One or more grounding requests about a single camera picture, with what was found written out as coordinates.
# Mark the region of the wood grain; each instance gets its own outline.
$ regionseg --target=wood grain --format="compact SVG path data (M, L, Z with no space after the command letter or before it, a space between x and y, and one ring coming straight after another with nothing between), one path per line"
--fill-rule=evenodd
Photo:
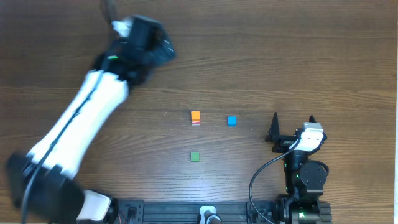
M120 17L161 21L177 59L107 120L77 180L146 201L247 201L275 157L272 114L292 134L313 114L328 140L322 200L335 223L392 223L397 1L116 1ZM95 0L0 2L0 161L27 152L80 88L109 27ZM190 126L190 111L202 124ZM238 116L235 128L227 115ZM201 162L189 161L200 153ZM283 193L277 163L256 199ZM0 222L18 222L0 166Z

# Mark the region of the wooden surface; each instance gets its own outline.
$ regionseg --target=wooden surface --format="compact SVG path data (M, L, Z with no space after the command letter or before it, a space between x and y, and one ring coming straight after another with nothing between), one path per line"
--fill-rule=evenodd
M162 21L178 58L107 120L81 165L82 186L147 201L247 201L253 173L276 156L264 142L272 114L284 134L313 114L328 135L312 159L330 167L322 200L334 222L392 222L396 1L116 2L120 17ZM0 2L0 221L19 221L6 159L55 124L108 34L99 1ZM191 110L201 111L200 127ZM235 128L227 115L238 116ZM284 189L278 162L253 194Z

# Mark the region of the green cube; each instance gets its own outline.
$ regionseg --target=green cube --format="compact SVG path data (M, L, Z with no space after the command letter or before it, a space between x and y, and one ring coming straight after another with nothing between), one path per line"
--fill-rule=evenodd
M191 152L191 162L199 162L199 152Z

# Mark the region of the colored block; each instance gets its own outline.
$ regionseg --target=colored block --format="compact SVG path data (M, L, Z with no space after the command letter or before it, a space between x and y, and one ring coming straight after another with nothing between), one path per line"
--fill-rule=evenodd
M200 121L200 111L191 111L191 120L192 122Z
M236 116L228 116L228 126L236 126Z
M191 152L191 162L199 162L199 152Z

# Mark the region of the orange cube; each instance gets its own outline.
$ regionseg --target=orange cube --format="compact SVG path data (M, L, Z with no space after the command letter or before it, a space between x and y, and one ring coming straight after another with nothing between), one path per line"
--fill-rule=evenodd
M192 122L200 122L200 111L191 111Z

